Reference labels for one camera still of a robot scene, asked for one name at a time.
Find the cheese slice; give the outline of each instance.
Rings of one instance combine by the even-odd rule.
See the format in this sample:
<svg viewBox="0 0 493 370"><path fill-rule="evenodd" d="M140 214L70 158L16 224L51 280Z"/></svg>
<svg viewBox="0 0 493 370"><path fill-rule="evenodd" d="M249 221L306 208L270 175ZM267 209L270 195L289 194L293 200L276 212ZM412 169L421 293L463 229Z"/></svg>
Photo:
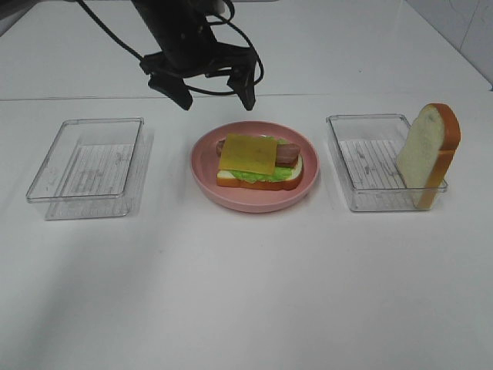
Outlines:
<svg viewBox="0 0 493 370"><path fill-rule="evenodd" d="M272 175L276 151L277 141L271 137L229 133L221 153L219 169Z"/></svg>

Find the sandwich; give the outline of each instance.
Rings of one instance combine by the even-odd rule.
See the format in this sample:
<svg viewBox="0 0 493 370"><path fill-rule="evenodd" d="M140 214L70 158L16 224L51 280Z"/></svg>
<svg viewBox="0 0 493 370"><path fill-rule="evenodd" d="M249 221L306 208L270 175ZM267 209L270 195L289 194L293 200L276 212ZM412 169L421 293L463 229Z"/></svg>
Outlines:
<svg viewBox="0 0 493 370"><path fill-rule="evenodd" d="M300 147L284 139L230 133L217 143L216 153L221 187L292 190L303 177Z"/></svg>
<svg viewBox="0 0 493 370"><path fill-rule="evenodd" d="M461 141L457 117L446 104L427 104L414 120L404 147L397 155L397 168L407 188L439 187ZM417 191L417 209L431 208L436 190Z"/></svg>

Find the pink plate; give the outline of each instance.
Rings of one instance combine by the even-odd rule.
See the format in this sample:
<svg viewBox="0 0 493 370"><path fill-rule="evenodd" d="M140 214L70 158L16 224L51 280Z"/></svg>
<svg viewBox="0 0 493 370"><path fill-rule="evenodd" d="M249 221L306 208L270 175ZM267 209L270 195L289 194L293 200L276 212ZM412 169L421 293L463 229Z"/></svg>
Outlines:
<svg viewBox="0 0 493 370"><path fill-rule="evenodd" d="M293 190L278 191L217 186L219 157L216 144L228 133L274 136L301 146L304 172L300 185ZM272 212L295 204L314 185L320 168L317 152L304 136L288 127L260 121L229 123L210 131L196 142L191 162L193 176L209 199L227 208L251 213Z"/></svg>

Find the bread slice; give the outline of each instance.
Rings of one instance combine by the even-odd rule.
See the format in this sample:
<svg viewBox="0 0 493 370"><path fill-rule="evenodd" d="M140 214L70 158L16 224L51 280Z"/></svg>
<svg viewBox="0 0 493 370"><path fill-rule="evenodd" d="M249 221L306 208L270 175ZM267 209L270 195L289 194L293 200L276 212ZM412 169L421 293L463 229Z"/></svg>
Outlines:
<svg viewBox="0 0 493 370"><path fill-rule="evenodd" d="M439 187L461 141L461 130L446 104L427 104L414 120L404 147L397 155L397 168L407 188ZM413 196L418 209L430 209L436 190Z"/></svg>
<svg viewBox="0 0 493 370"><path fill-rule="evenodd" d="M219 170L217 173L217 185L220 187L244 187L258 190L292 190L297 187L303 178L303 159L298 156L296 166L292 169L290 177L283 181L255 181L254 183L237 179L230 171Z"/></svg>

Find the clear plastic container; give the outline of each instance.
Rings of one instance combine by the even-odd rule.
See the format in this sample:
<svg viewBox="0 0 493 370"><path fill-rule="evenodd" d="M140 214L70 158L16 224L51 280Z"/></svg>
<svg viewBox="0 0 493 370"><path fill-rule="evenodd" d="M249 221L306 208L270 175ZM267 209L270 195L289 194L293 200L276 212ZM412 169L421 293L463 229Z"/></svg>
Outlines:
<svg viewBox="0 0 493 370"><path fill-rule="evenodd" d="M149 148L143 120L65 121L26 194L46 220L121 217L136 208Z"/></svg>
<svg viewBox="0 0 493 370"><path fill-rule="evenodd" d="M327 123L330 153L352 211L425 210L416 208L417 199L430 195L436 201L447 190L445 181L436 188L405 186L396 158L410 128L406 117L330 116Z"/></svg>

